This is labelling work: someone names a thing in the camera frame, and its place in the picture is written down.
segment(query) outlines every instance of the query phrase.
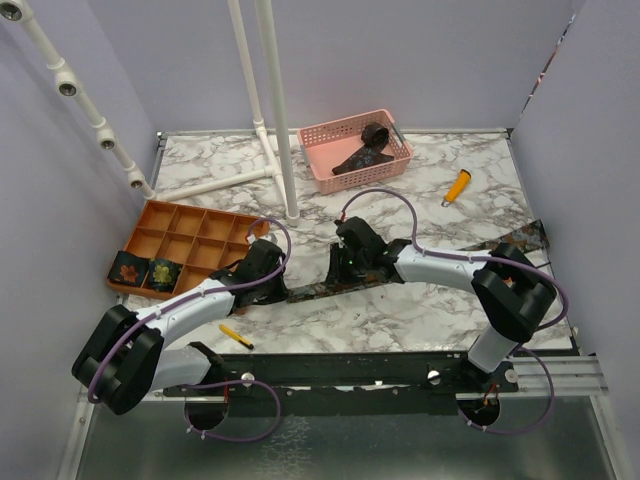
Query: pencil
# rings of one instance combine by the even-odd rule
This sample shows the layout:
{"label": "pencil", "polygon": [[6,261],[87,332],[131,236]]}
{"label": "pencil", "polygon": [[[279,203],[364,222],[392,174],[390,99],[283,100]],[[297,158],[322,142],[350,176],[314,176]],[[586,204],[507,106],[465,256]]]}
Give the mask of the pencil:
{"label": "pencil", "polygon": [[222,333],[224,333],[225,335],[230,336],[231,338],[233,338],[236,342],[241,343],[242,345],[244,345],[245,347],[247,347],[249,350],[253,350],[253,343],[251,343],[249,340],[247,340],[244,337],[241,337],[240,335],[238,335],[236,332],[234,332],[233,330],[231,330],[229,327],[226,327],[222,324],[220,324],[220,331]]}

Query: gray wall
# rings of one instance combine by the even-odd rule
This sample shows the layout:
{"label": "gray wall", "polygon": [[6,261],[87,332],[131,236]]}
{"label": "gray wall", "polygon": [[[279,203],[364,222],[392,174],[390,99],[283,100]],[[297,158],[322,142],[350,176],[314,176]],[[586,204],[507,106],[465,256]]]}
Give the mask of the gray wall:
{"label": "gray wall", "polygon": [[571,323],[640,472],[640,3],[587,0],[513,136]]}
{"label": "gray wall", "polygon": [[[160,129],[252,126],[227,2],[88,1]],[[405,127],[513,127],[571,5],[274,0],[289,123],[384,107]],[[266,107],[253,2],[241,6]]]}
{"label": "gray wall", "polygon": [[[149,173],[153,125],[86,2],[32,4]],[[0,476],[11,480],[55,477],[79,391],[71,364],[114,301],[104,276],[141,205],[25,40],[0,20]]]}

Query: bolt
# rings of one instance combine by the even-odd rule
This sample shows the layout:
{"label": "bolt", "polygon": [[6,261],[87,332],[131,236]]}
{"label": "bolt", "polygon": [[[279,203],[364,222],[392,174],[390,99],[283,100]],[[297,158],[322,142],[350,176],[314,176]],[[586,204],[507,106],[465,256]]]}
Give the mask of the bolt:
{"label": "bolt", "polygon": [[[111,150],[115,146],[116,146],[116,142],[114,142],[113,140],[109,140],[108,138],[100,142],[100,147],[104,148],[105,150]],[[139,182],[139,180],[134,180],[133,182],[131,182],[131,186],[133,187],[133,184],[136,182]]]}
{"label": "bolt", "polygon": [[71,83],[61,83],[58,87],[58,90],[65,97],[73,97],[76,93],[78,93],[78,89]]}
{"label": "bolt", "polygon": [[506,372],[504,372],[504,378],[509,383],[516,383],[518,381],[518,373],[510,368]]}
{"label": "bolt", "polygon": [[17,22],[22,18],[22,10],[12,3],[0,4],[0,15],[7,20]]}
{"label": "bolt", "polygon": [[[253,381],[253,380],[255,380],[255,379],[256,379],[256,377],[255,377],[255,376],[253,375],[253,373],[251,373],[251,372],[245,372],[245,373],[243,373],[243,374],[240,376],[240,378],[241,378],[242,380],[251,380],[251,381]],[[243,383],[243,385],[244,385],[245,387],[247,387],[247,388],[249,388],[249,387],[251,386],[251,384],[250,384],[250,383]]]}
{"label": "bolt", "polygon": [[429,373],[427,374],[427,380],[429,380],[429,383],[431,385],[439,385],[440,381],[442,380],[440,378],[440,372],[438,372],[437,370],[429,371]]}

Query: yellow tool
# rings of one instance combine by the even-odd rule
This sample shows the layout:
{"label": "yellow tool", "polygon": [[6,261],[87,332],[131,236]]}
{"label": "yellow tool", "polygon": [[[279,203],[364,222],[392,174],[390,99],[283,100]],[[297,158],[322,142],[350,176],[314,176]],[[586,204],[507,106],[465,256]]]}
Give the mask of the yellow tool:
{"label": "yellow tool", "polygon": [[460,175],[458,175],[456,183],[451,186],[449,192],[447,192],[447,194],[444,196],[442,206],[448,207],[449,205],[451,205],[453,201],[458,198],[458,195],[462,193],[462,190],[464,190],[464,187],[467,186],[469,180],[471,180],[471,174],[464,169],[460,170]]}
{"label": "yellow tool", "polygon": [[244,337],[241,337],[240,335],[238,335],[236,332],[234,332],[233,330],[231,330],[229,327],[225,327],[224,325],[220,325],[220,331],[222,333],[224,333],[225,335],[230,336],[231,338],[233,338],[236,342],[241,343],[242,345],[244,345],[245,347],[247,347],[249,350],[253,350],[253,343],[251,343],[249,340],[247,340]]}

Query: metal floor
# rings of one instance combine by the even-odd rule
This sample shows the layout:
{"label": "metal floor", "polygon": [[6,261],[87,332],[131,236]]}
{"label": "metal floor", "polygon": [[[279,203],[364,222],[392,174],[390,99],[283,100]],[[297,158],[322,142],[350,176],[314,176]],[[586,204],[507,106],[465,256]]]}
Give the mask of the metal floor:
{"label": "metal floor", "polygon": [[[546,399],[503,401],[496,426],[523,426]],[[589,398],[558,398],[550,421],[523,436],[472,430],[460,417],[286,417],[270,438],[226,444],[187,435],[182,402],[146,402],[124,417],[94,412],[80,479],[572,480],[614,478]],[[220,428],[251,435],[270,419]]]}

